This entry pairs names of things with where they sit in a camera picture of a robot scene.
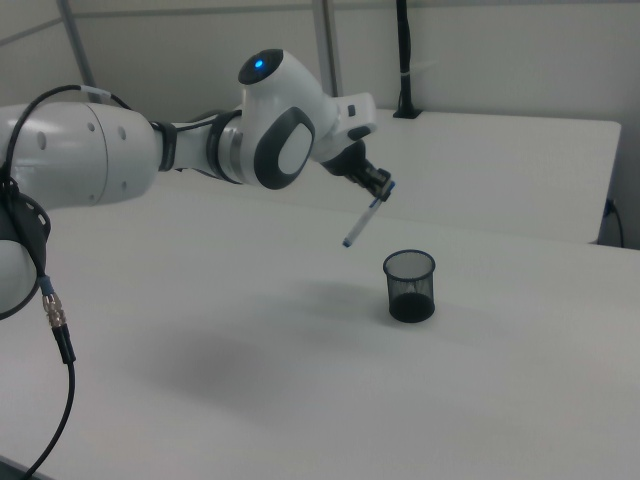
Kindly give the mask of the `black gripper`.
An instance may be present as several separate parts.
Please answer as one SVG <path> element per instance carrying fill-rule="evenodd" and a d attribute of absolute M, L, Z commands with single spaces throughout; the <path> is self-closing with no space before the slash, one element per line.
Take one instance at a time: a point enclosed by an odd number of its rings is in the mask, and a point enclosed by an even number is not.
<path fill-rule="evenodd" d="M 373 198 L 386 202 L 394 188 L 389 172 L 376 168 L 368 159 L 366 145 L 357 141 L 322 166 L 331 175 L 343 177 L 365 189 Z"/>

